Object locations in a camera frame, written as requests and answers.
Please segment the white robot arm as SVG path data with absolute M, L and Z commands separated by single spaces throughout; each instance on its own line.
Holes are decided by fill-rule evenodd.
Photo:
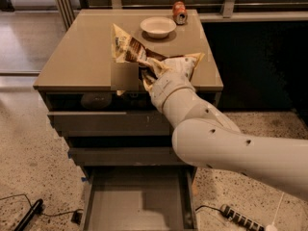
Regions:
M 228 116 L 201 99 L 187 76 L 141 73 L 152 104 L 173 128 L 172 147 L 185 163 L 243 173 L 308 200 L 308 141 L 244 134 Z

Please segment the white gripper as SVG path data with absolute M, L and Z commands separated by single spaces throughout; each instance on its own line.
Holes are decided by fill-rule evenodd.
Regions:
M 188 89 L 195 91 L 190 80 L 180 73 L 167 72 L 157 79 L 156 75 L 144 69 L 141 72 L 144 88 L 149 92 L 152 104 L 161 113 L 167 99 L 176 91 Z

